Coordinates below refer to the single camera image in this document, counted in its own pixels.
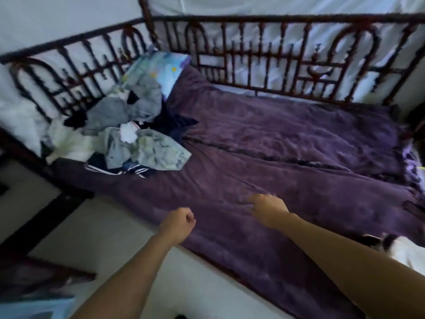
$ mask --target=purple comforter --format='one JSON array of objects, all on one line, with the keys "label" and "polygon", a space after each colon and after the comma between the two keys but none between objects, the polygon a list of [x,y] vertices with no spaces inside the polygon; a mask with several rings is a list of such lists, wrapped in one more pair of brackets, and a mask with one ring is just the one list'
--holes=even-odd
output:
[{"label": "purple comforter", "polygon": [[[401,208],[406,200],[419,202],[416,192],[363,175],[387,173],[409,181],[398,127],[373,109],[352,114],[350,108],[319,107],[325,118],[317,120],[311,105],[228,94],[199,77],[188,90],[184,82],[191,75],[183,73],[169,98],[175,109],[200,121],[187,133],[184,146],[193,156],[181,171],[140,179],[59,160],[59,177],[110,195],[155,225],[169,210],[190,207],[197,225],[185,247],[233,270],[297,317],[363,318],[304,252],[261,226],[244,202],[252,192],[270,192],[291,212],[336,233],[394,233],[424,245],[423,221]],[[351,123],[342,128],[344,121]],[[300,165],[311,162],[316,167]]]}]

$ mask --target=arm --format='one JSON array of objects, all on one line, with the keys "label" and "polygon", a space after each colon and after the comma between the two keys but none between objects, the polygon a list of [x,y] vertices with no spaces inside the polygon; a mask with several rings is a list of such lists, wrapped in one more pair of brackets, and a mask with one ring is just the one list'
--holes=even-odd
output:
[{"label": "arm", "polygon": [[171,211],[159,233],[100,287],[71,319],[137,319],[168,251],[190,234],[196,220],[188,208]]},{"label": "arm", "polygon": [[425,318],[425,276],[302,220],[275,196],[255,194],[250,200],[263,225],[294,241],[365,314],[373,319]]}]

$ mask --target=fist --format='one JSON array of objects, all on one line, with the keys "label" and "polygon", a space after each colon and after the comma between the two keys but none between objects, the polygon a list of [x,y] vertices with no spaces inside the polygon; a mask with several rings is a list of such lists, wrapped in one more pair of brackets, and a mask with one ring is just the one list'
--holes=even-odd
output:
[{"label": "fist", "polygon": [[168,213],[159,225],[158,235],[163,237],[170,246],[182,243],[189,236],[196,220],[189,208],[179,208]]},{"label": "fist", "polygon": [[270,194],[254,193],[248,201],[254,205],[252,215],[268,228],[277,228],[279,215],[289,213],[284,201]]}]

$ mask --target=bed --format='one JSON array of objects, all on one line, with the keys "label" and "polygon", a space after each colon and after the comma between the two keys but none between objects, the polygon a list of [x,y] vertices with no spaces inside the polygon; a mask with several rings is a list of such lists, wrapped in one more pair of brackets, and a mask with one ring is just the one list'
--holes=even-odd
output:
[{"label": "bed", "polygon": [[[422,203],[409,131],[394,121],[396,107],[390,105],[425,56],[425,45],[415,46],[403,68],[394,64],[409,45],[409,36],[416,28],[421,32],[425,16],[153,17],[147,1],[140,0],[140,4],[143,19],[6,54],[1,62],[9,64],[24,97],[39,102],[42,97],[37,90],[41,91],[56,110],[72,115],[89,109],[104,95],[101,81],[107,79],[106,74],[116,82],[146,51],[149,42],[136,28],[143,24],[157,48],[193,56],[193,66],[183,70],[166,102],[170,109],[199,121],[184,134],[184,147],[192,157],[183,169],[140,179],[90,172],[81,162],[68,159],[48,167],[42,159],[25,159],[30,154],[23,148],[13,150],[15,156],[57,184],[111,196],[154,225],[167,211],[190,207],[197,226],[184,247],[295,317],[363,318],[364,314],[295,244],[252,218],[246,198],[253,192],[276,194],[291,212],[350,238],[393,233],[425,245],[423,219],[404,208],[406,202]],[[183,22],[182,38],[176,38]],[[318,48],[307,58],[309,31],[324,22],[341,23],[342,29],[335,42],[327,45],[325,59]],[[213,38],[210,47],[208,23],[220,27],[221,46]],[[247,24],[259,27],[259,45],[251,42],[244,48],[243,28]],[[261,31],[267,24],[279,27],[281,38],[276,49],[262,45]],[[292,24],[304,27],[296,50],[285,44],[285,31]],[[373,60],[380,47],[379,31],[385,24],[404,30],[388,61],[376,65]],[[228,25],[241,30],[238,47],[234,41],[227,47]],[[114,46],[109,35],[114,32],[120,32],[122,48]],[[338,47],[346,35],[353,36],[351,46]],[[342,93],[340,85],[347,85],[344,74],[355,61],[365,35],[371,36],[370,51],[357,62],[356,78],[346,87],[348,93]],[[102,63],[93,46],[99,39],[110,51]],[[67,51],[80,43],[92,63],[91,67],[82,64],[84,70]],[[71,73],[40,60],[43,54],[55,51]],[[340,52],[346,56],[334,60]],[[201,56],[213,57],[210,60],[215,62],[202,64]],[[264,83],[252,85],[252,63],[260,59],[265,63]],[[244,60],[248,75],[240,82],[235,76],[236,61]],[[268,72],[278,61],[287,64],[276,89],[275,83],[268,83]],[[46,70],[51,74],[55,88],[50,89],[42,80],[37,70],[40,66],[43,74]],[[19,74],[22,70],[34,81],[31,92]],[[381,94],[379,103],[383,105],[353,100],[370,72],[376,74],[371,92],[382,92],[382,85],[386,90],[390,87]],[[222,86],[250,93],[231,93],[218,88]],[[39,103],[38,109],[50,121],[45,105]],[[3,147],[10,148],[10,141],[2,138]]]}]

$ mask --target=white floor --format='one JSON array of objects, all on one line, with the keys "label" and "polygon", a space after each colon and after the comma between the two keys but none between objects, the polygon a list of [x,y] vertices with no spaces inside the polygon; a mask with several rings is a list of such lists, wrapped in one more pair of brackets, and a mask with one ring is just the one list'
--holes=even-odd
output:
[{"label": "white floor", "polygon": [[[11,190],[0,197],[0,241],[12,234],[58,191],[17,163],[0,170]],[[108,200],[85,202],[32,252],[55,263],[98,273],[96,281],[64,289],[78,307],[137,252],[153,229]],[[183,248],[162,264],[142,318],[292,318]]]}]

